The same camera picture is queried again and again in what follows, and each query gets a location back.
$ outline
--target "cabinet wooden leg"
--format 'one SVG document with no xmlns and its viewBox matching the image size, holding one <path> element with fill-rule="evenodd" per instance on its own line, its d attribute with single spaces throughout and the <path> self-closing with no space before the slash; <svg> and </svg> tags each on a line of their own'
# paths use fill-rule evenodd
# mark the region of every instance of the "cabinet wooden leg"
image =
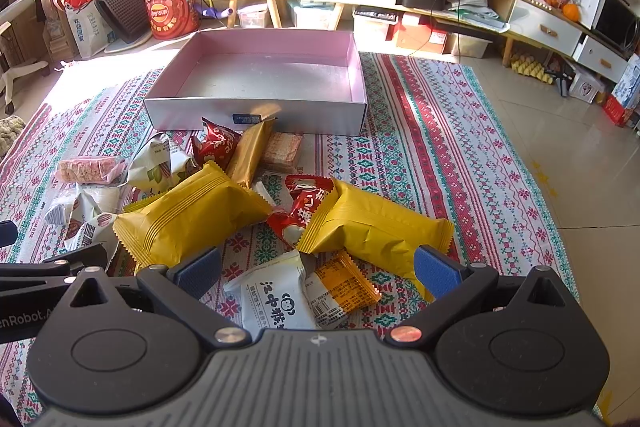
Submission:
<svg viewBox="0 0 640 427">
<path fill-rule="evenodd" d="M 502 55 L 502 65 L 508 68 L 511 64 L 511 51 L 513 50 L 513 39 L 507 37 L 507 42 L 504 45 L 504 55 Z"/>
<path fill-rule="evenodd" d="M 337 30 L 342 10 L 344 9 L 344 3 L 337 2 L 334 7 L 334 11 L 331 12 L 331 20 L 329 20 L 328 30 Z"/>
<path fill-rule="evenodd" d="M 229 0 L 231 14 L 226 18 L 226 27 L 233 28 L 236 24 L 236 11 L 238 10 L 238 0 Z"/>
<path fill-rule="evenodd" d="M 267 6 L 269 7 L 269 13 L 271 14 L 271 22 L 274 28 L 282 28 L 282 22 L 280 22 L 280 12 L 278 12 L 278 3 L 276 0 L 267 0 Z"/>
</svg>

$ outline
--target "knitted cushion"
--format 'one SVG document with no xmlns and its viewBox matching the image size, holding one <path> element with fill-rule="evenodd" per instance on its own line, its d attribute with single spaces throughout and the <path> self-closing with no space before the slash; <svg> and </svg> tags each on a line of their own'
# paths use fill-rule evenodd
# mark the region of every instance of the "knitted cushion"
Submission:
<svg viewBox="0 0 640 427">
<path fill-rule="evenodd" d="M 11 144 L 25 127 L 24 120 L 19 116 L 10 116 L 0 120 L 0 158 L 9 152 Z"/>
</svg>

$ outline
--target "red box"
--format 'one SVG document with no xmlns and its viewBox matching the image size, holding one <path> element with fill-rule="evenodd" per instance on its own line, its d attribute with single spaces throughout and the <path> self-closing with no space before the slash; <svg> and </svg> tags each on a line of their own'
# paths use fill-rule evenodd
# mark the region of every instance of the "red box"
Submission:
<svg viewBox="0 0 640 427">
<path fill-rule="evenodd" d="M 622 107 L 622 104 L 616 99 L 612 94 L 607 98 L 607 102 L 604 105 L 604 112 L 607 113 L 609 119 L 616 125 L 620 127 L 624 127 L 626 121 L 631 116 L 633 111 L 625 111 L 625 108 Z"/>
<path fill-rule="evenodd" d="M 429 17 L 405 13 L 393 29 L 393 42 L 397 48 L 442 54 L 447 33 L 432 30 Z"/>
</svg>

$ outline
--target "drawer handle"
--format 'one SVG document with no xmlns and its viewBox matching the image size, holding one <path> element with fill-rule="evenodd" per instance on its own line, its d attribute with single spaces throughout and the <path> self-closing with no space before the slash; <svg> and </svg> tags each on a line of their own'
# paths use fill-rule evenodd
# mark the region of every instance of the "drawer handle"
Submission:
<svg viewBox="0 0 640 427">
<path fill-rule="evenodd" d="M 550 35 L 552 37 L 557 37 L 558 36 L 558 32 L 553 31 L 551 28 L 547 28 L 543 24 L 540 25 L 540 31 L 542 31 L 543 33 L 546 33 L 547 35 Z"/>
</svg>

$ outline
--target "orange fruit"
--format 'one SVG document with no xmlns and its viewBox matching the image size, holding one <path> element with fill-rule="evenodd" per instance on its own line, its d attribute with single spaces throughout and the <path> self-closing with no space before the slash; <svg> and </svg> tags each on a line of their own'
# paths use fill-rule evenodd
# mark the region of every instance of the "orange fruit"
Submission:
<svg viewBox="0 0 640 427">
<path fill-rule="evenodd" d="M 580 21 L 580 10 L 573 3 L 567 3 L 562 7 L 562 13 L 564 16 L 573 22 Z"/>
</svg>

